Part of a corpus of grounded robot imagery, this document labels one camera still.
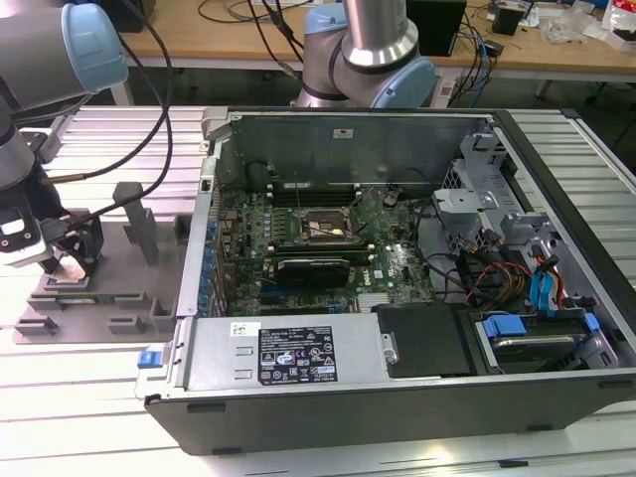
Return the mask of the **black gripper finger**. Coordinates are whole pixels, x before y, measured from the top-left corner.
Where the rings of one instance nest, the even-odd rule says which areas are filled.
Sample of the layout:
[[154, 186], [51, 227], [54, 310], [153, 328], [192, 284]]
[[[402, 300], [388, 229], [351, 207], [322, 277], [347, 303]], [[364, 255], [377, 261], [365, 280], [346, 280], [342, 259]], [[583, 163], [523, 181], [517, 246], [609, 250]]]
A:
[[76, 260], [86, 276], [91, 276], [97, 269], [104, 243], [100, 217], [70, 215], [66, 223], [64, 251]]
[[60, 248], [56, 243], [48, 245], [48, 255], [45, 259], [40, 261], [45, 274], [54, 274], [60, 265], [61, 258], [64, 256], [64, 250]]

